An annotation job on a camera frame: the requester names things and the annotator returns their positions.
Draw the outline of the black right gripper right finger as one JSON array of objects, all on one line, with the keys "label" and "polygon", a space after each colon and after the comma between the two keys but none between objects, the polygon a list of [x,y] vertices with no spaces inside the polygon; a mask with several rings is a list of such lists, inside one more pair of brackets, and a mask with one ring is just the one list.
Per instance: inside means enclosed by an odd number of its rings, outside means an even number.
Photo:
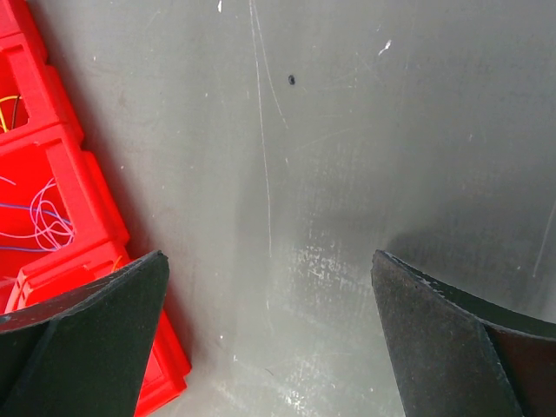
[{"label": "black right gripper right finger", "polygon": [[553,416],[555,326],[378,250],[372,287],[407,416]]}]

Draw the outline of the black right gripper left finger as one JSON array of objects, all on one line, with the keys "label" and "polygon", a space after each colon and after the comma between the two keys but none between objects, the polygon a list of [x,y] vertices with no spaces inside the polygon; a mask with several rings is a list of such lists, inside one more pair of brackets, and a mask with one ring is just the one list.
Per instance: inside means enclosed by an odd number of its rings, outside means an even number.
[{"label": "black right gripper left finger", "polygon": [[1,316],[3,416],[131,416],[169,282],[151,252]]}]

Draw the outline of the red compartment tray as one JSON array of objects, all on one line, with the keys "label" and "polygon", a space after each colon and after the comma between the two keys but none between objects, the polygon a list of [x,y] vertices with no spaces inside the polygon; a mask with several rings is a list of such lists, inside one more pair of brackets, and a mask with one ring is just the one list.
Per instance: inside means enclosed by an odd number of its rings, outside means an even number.
[{"label": "red compartment tray", "polygon": [[[128,266],[129,233],[28,4],[1,4],[1,316]],[[190,365],[162,312],[136,410],[186,389]]]}]

